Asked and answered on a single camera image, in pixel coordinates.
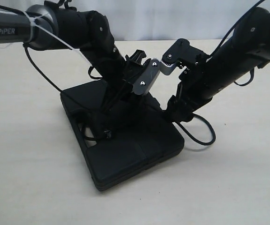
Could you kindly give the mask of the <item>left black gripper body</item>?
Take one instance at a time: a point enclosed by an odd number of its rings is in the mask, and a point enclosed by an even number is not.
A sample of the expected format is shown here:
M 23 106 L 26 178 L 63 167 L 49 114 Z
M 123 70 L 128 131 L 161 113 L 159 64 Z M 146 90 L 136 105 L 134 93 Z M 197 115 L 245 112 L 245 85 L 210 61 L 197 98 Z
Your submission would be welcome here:
M 142 62 L 146 57 L 143 50 L 137 49 L 131 56 L 109 59 L 102 63 L 101 76 L 113 91 L 128 90 L 146 70 L 149 60 Z

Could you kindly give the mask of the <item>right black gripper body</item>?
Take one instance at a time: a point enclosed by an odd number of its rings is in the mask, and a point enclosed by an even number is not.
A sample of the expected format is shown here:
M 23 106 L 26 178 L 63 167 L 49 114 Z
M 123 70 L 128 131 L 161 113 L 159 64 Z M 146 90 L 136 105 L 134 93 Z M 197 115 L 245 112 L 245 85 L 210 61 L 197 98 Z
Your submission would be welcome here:
M 209 99 L 203 98 L 200 91 L 193 88 L 200 78 L 202 78 L 202 72 L 186 68 L 179 76 L 181 82 L 177 86 L 175 95 L 177 98 L 188 98 L 193 101 L 196 104 L 196 110 L 208 104 L 213 99 L 212 97 Z

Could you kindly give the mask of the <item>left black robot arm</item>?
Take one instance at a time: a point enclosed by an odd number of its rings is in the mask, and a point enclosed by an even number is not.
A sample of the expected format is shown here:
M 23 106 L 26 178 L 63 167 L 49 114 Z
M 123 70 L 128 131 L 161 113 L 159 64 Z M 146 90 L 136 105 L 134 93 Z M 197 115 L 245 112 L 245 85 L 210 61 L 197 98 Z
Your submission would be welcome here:
M 133 59 L 124 58 L 115 45 L 106 16 L 97 11 L 79 12 L 67 0 L 45 1 L 26 11 L 0 5 L 0 44 L 22 43 L 27 51 L 76 50 L 110 87 L 106 110 L 130 95 Z

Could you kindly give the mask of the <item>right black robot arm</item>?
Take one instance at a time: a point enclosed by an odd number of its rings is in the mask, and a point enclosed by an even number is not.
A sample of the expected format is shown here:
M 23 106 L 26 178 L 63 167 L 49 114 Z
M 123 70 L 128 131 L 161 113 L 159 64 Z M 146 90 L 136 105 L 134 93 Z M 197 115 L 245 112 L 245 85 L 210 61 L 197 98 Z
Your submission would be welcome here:
M 269 63 L 270 12 L 262 7 L 248 13 L 212 56 L 180 38 L 162 57 L 165 75 L 175 67 L 186 68 L 179 76 L 177 93 L 169 99 L 163 114 L 172 122 L 188 122 L 214 95 Z

